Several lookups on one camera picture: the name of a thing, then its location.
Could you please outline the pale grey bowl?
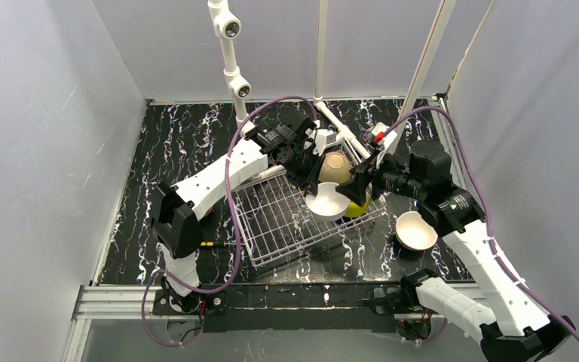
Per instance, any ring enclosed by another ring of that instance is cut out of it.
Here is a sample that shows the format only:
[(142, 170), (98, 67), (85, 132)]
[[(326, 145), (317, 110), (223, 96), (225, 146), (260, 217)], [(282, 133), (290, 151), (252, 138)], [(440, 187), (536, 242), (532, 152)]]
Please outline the pale grey bowl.
[(317, 194), (305, 196), (308, 210), (316, 219), (323, 221), (335, 221), (341, 219), (348, 211), (351, 200), (336, 191), (338, 183), (320, 183), (317, 186)]

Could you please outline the yellow-green bowl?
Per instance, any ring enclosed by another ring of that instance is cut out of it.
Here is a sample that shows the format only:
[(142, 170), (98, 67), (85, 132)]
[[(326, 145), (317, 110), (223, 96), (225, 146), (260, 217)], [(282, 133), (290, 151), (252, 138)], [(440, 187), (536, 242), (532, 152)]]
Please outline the yellow-green bowl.
[(366, 196), (366, 200), (362, 205), (355, 204), (353, 201), (351, 201), (344, 217), (353, 219), (353, 218), (357, 218), (357, 217), (364, 215), (367, 212), (367, 210), (369, 208), (369, 202), (371, 201), (371, 198), (370, 198), (368, 192), (365, 194), (365, 196)]

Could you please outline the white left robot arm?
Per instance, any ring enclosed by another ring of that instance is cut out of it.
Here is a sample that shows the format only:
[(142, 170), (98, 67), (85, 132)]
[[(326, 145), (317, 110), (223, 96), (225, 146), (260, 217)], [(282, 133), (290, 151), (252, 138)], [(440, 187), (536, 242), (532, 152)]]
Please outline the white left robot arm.
[(285, 169), (295, 187), (315, 194), (327, 137), (314, 120), (300, 114), (281, 119), (272, 129), (246, 120), (226, 155), (172, 186), (159, 183), (155, 187), (149, 228), (164, 254), (161, 286), (168, 304), (185, 314), (195, 313), (204, 295), (217, 294), (230, 285), (226, 281), (213, 289), (201, 288), (195, 254), (206, 241), (201, 220), (210, 208), (225, 199), (235, 216), (234, 188), (275, 166)]

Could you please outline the beige bowl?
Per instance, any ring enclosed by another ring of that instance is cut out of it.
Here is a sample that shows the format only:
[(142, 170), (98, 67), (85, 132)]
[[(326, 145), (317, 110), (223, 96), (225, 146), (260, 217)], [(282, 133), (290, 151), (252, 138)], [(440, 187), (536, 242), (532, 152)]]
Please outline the beige bowl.
[(325, 154), (318, 180), (320, 183), (346, 183), (351, 179), (351, 163), (342, 152)]

